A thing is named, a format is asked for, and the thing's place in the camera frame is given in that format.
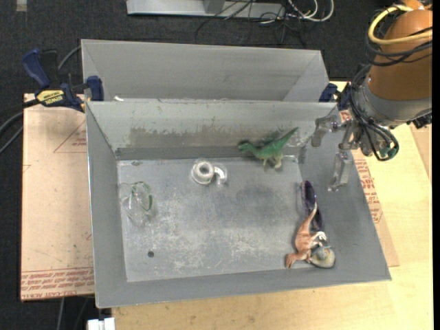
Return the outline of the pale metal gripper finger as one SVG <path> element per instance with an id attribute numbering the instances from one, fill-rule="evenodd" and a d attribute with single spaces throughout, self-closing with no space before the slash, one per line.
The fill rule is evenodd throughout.
<path id="1" fill-rule="evenodd" d="M 342 186 L 348 184 L 353 158 L 348 151 L 339 151 L 335 154 L 333 165 L 333 178 L 327 188 L 329 192 L 336 192 Z"/>
<path id="2" fill-rule="evenodd" d="M 338 129 L 336 115 L 327 115 L 322 118 L 317 118 L 315 125 L 316 127 L 311 137 L 311 145 L 313 147 L 319 147 L 326 134 L 335 132 Z"/>

